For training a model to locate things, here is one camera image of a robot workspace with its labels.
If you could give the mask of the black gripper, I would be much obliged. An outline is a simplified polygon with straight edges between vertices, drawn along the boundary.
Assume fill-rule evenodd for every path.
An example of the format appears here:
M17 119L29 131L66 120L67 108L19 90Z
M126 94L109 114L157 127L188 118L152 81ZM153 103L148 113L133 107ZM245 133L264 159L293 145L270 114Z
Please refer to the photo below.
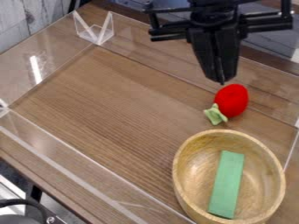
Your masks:
M237 72L238 39L244 39L253 32L273 32L289 30L293 27L292 0L278 0L280 10L277 11L245 14L238 12L241 4L256 1L258 0L186 0L186 7L154 8L150 6L142 10L149 18L150 40L185 39L189 41L205 77L224 84ZM178 12L189 12L189 18L165 24L158 23L158 14ZM213 36L209 32L213 31L216 31L217 49L212 45Z

